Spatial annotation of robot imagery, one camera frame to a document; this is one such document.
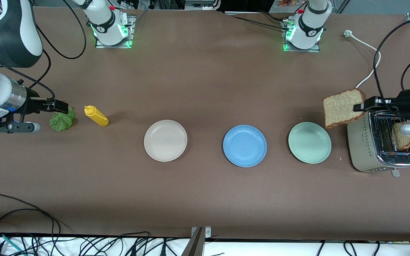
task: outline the toaster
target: toaster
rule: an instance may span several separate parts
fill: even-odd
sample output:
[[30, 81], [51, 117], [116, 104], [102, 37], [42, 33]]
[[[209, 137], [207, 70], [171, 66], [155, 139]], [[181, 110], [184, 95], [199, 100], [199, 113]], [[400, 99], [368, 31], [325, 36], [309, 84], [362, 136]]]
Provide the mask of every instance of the toaster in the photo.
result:
[[394, 177], [399, 177], [398, 170], [410, 166], [410, 148], [397, 149], [392, 126], [405, 121], [388, 112], [366, 112], [363, 118], [348, 124], [353, 166], [361, 172], [391, 171]]

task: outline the mustard bottle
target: mustard bottle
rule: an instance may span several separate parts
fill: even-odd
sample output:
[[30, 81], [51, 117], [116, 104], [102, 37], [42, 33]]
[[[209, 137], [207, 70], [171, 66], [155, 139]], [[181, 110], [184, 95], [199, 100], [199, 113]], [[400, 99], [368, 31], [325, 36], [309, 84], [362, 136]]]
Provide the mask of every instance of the mustard bottle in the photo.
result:
[[85, 106], [85, 115], [102, 127], [109, 124], [109, 119], [94, 106]]

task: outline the green plate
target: green plate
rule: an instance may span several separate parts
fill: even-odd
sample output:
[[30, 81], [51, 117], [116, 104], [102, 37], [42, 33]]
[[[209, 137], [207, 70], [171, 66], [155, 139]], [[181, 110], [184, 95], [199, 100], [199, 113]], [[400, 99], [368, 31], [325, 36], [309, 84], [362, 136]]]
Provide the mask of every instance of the green plate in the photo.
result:
[[318, 164], [329, 156], [332, 141], [328, 133], [316, 123], [304, 122], [294, 126], [289, 133], [292, 154], [307, 164]]

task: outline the toast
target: toast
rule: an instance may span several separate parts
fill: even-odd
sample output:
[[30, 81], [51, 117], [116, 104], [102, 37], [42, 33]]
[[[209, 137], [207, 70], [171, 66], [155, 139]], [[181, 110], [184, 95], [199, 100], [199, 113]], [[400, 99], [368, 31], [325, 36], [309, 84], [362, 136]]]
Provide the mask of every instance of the toast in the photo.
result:
[[410, 137], [401, 134], [400, 128], [404, 123], [395, 123], [392, 127], [392, 139], [398, 151], [410, 148]]
[[359, 89], [347, 90], [323, 99], [325, 128], [330, 129], [362, 118], [365, 112], [354, 112], [353, 106], [362, 104], [365, 100], [365, 94]]

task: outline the brown table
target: brown table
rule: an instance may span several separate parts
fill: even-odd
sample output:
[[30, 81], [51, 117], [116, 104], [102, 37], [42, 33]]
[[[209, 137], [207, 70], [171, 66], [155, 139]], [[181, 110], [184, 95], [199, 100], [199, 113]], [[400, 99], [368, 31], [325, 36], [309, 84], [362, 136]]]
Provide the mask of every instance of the brown table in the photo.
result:
[[[68, 9], [35, 13], [57, 48], [67, 55], [81, 50]], [[95, 49], [87, 29], [90, 47], [78, 60], [44, 43], [53, 64], [43, 81], [76, 108], [75, 126], [56, 132], [48, 127], [51, 114], [33, 114], [27, 121], [39, 122], [41, 132], [0, 134], [0, 193], [37, 204], [72, 234], [186, 236], [191, 226], [206, 225], [218, 238], [410, 240], [410, 168], [400, 178], [356, 171], [344, 126], [328, 131], [332, 153], [320, 164], [298, 161], [287, 146], [295, 124], [324, 124], [322, 98], [352, 88], [371, 70], [374, 51], [344, 39], [343, 31], [377, 46], [404, 20], [331, 15], [315, 54], [283, 52], [276, 29], [214, 11], [148, 11], [125, 50]], [[409, 62], [405, 26], [382, 48], [386, 97], [399, 92]], [[46, 64], [42, 57], [23, 71], [38, 77]], [[410, 88], [410, 71], [405, 81]], [[373, 78], [361, 89], [377, 94]], [[87, 118], [88, 104], [111, 124], [101, 128]], [[156, 162], [143, 148], [145, 131], [163, 119], [188, 133], [186, 151], [173, 162]], [[239, 124], [267, 139], [267, 155], [255, 167], [236, 167], [223, 154], [225, 133]], [[0, 198], [0, 216], [16, 207], [23, 206]], [[48, 233], [50, 222], [19, 213], [0, 231]]]

